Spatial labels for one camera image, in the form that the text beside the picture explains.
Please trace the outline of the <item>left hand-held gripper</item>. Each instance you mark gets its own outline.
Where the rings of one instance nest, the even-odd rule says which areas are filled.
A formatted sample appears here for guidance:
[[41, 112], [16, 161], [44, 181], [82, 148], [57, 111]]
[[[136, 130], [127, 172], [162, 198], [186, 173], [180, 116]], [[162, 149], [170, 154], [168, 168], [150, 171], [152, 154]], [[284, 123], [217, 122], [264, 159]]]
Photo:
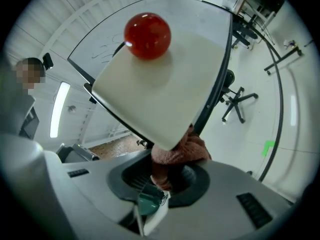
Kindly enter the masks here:
[[81, 163], [100, 160], [100, 157], [88, 148], [76, 143], [72, 146], [65, 146], [62, 143], [56, 153], [62, 163]]

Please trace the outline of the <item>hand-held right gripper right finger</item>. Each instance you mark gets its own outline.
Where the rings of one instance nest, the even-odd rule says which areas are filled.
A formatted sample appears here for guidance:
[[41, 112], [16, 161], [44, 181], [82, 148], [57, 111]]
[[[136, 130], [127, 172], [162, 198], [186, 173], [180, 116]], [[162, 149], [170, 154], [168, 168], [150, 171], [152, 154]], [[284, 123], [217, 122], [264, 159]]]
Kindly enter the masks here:
[[255, 225], [238, 196], [251, 194], [274, 222], [290, 205], [248, 173], [231, 165], [208, 160], [199, 163], [209, 175], [206, 193], [187, 207], [170, 208], [148, 234], [153, 240], [233, 240], [254, 235]]

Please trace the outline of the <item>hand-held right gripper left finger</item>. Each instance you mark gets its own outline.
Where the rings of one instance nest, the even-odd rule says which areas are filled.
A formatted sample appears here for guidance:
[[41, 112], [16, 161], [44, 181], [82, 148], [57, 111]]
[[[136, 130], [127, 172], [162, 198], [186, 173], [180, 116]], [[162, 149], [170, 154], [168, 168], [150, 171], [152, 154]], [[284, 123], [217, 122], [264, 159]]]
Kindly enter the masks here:
[[119, 199], [108, 186], [112, 169], [147, 156], [136, 151], [110, 160], [62, 163], [45, 151], [55, 195], [78, 240], [141, 240], [145, 234], [138, 206]]

